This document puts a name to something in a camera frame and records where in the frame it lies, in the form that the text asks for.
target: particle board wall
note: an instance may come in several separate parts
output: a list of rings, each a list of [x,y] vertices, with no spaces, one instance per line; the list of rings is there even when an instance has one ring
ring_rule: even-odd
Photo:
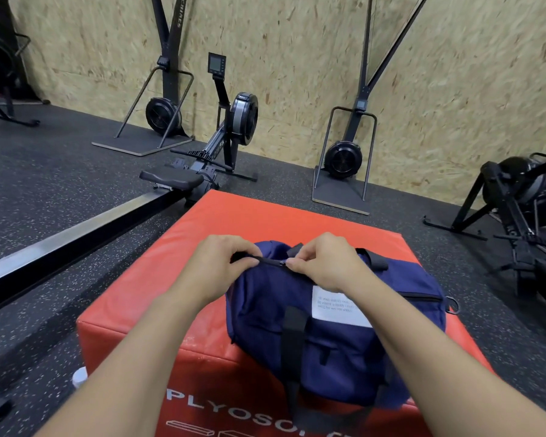
[[[175,0],[163,0],[168,18]],[[370,71],[417,0],[375,0]],[[188,0],[180,65],[196,81],[185,128],[206,139],[217,96],[209,51],[227,55],[226,84],[257,94],[246,150],[312,167],[329,111],[351,106],[367,0]],[[11,0],[34,42],[31,79],[54,104],[121,119],[160,52],[150,0]],[[134,114],[146,125],[147,98]],[[371,95],[379,118],[371,181],[447,202],[480,164],[546,151],[546,0],[428,0]],[[337,117],[331,141],[345,117]],[[358,142],[369,147],[369,122]]]

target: red plyo box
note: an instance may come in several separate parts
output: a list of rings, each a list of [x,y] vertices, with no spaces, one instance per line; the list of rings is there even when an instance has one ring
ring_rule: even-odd
[[[252,242],[276,240],[296,245],[326,231],[379,255],[418,262],[398,233],[210,191],[79,317],[77,328],[87,372],[91,374],[99,366],[151,301],[170,287],[206,236],[233,234]],[[225,321],[223,297],[204,308],[192,323],[170,375],[156,435],[310,435],[293,426],[281,383],[231,344]],[[456,316],[447,316],[447,334],[491,370]],[[341,435],[333,432],[328,437]],[[430,433],[409,401],[398,411],[374,410],[360,435],[422,437]]]

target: gym bag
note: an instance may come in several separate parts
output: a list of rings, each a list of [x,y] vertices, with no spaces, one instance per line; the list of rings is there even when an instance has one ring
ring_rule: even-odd
[[[257,246],[263,254],[257,258],[261,264],[245,271],[226,293],[226,327],[233,343],[283,382],[294,425],[315,433],[347,431],[362,425],[372,407],[400,408],[409,391],[353,302],[325,292],[307,276],[285,267],[285,260],[295,256],[301,244],[291,248],[269,241]],[[419,264],[356,251],[382,281],[445,330],[443,290]],[[242,256],[247,254],[237,253],[232,261]],[[336,299],[347,305],[341,313],[353,324],[319,318],[323,316],[318,308],[335,304]],[[298,401],[300,389],[363,408],[349,414],[312,410]]]

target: person's right arm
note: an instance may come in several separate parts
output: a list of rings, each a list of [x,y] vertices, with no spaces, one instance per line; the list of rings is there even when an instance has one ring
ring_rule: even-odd
[[[287,266],[362,310],[436,436],[546,436],[546,411],[489,372],[326,233]]]

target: speckled floor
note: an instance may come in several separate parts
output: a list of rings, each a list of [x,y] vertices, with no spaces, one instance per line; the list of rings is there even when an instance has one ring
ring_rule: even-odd
[[[0,257],[150,190],[137,177],[141,168],[174,157],[137,158],[91,146],[92,136],[115,129],[105,119],[53,106],[17,110],[42,125],[0,122]],[[546,308],[516,301],[510,279],[489,274],[508,257],[505,241],[484,243],[423,226],[423,214],[449,221],[457,211],[427,198],[372,186],[366,217],[313,203],[309,169],[240,154],[238,170],[257,171],[259,182],[228,179],[223,190],[402,233],[461,302],[461,319],[496,372],[546,409]],[[0,311],[0,393],[16,404],[0,436],[32,435],[71,394],[71,375],[82,365],[75,318],[182,212],[176,204]],[[480,227],[500,231],[491,218]]]

